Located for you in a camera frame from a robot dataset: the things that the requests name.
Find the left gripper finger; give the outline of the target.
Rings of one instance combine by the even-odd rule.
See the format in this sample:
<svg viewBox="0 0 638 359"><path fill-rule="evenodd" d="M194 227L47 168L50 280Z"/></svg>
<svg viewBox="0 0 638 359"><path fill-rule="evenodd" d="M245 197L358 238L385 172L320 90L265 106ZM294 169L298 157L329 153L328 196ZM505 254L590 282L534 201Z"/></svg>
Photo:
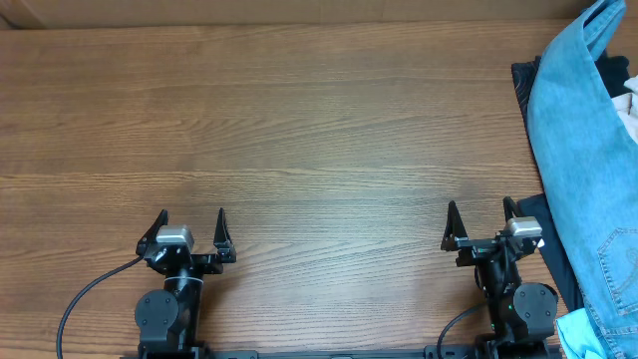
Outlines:
<svg viewBox="0 0 638 359"><path fill-rule="evenodd" d="M236 249L231 240L224 209L221 207L218 212L213 245L217 249L217 254L221 262L235 262Z"/></svg>
<svg viewBox="0 0 638 359"><path fill-rule="evenodd" d="M145 232L145 234L138 241L136 247L136 254L145 254L149 246L157 242L157 236L162 226L168 223L168 212L163 209L151 227Z"/></svg>

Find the light blue denim jeans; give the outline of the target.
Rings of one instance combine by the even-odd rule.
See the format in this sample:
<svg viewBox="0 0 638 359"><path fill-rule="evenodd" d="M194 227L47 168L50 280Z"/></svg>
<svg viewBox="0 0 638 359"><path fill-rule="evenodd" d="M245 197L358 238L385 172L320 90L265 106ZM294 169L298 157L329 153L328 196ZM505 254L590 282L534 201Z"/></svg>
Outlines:
<svg viewBox="0 0 638 359"><path fill-rule="evenodd" d="M527 106L548 206L606 358L637 355L637 143L595 66L625 11L597 1L559 33Z"/></svg>

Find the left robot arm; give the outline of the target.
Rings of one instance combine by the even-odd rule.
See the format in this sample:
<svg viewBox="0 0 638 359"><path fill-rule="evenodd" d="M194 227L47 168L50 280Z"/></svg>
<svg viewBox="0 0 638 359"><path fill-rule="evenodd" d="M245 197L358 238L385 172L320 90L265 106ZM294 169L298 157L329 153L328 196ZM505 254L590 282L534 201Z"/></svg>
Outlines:
<svg viewBox="0 0 638 359"><path fill-rule="evenodd" d="M170 225L160 212L137 244L136 254L164 277L163 288L139 300L135 320L140 329L138 356L149 358L211 358L209 346L197 339L203 278L221 274L236 261L225 211L220 209L213 236L214 252L194 253L194 237L185 225Z"/></svg>

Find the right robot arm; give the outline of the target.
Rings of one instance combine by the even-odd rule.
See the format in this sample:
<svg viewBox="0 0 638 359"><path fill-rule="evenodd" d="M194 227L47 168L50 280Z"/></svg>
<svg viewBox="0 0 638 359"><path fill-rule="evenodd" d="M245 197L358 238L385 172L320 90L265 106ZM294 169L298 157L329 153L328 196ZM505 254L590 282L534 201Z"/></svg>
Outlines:
<svg viewBox="0 0 638 359"><path fill-rule="evenodd" d="M471 239L454 201L448 205L441 250L457 255L456 266L475 270L475 282L484 303L459 314L439 335L438 358L521 359L558 358L560 351L547 344L554 334L558 294L549 285L523 282L517 262L535 253L542 229L533 216L524 216L510 197L503 199L504 228L492 238ZM472 345L446 349L448 332L464 318L486 309L491 332Z"/></svg>

